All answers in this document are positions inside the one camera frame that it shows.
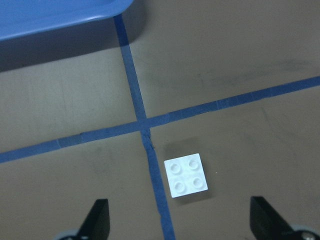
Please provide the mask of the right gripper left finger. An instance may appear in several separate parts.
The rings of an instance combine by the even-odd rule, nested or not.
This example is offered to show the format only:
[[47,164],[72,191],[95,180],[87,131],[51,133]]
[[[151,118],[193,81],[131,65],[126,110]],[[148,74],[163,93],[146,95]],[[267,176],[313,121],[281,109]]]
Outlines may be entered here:
[[97,199],[76,234],[77,240],[107,240],[110,234],[108,199]]

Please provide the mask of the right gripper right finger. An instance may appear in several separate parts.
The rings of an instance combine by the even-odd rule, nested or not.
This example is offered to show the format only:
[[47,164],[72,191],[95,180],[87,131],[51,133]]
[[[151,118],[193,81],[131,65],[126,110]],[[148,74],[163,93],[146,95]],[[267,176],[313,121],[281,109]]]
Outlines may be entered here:
[[300,239],[300,235],[262,196],[250,198],[249,226],[256,240]]

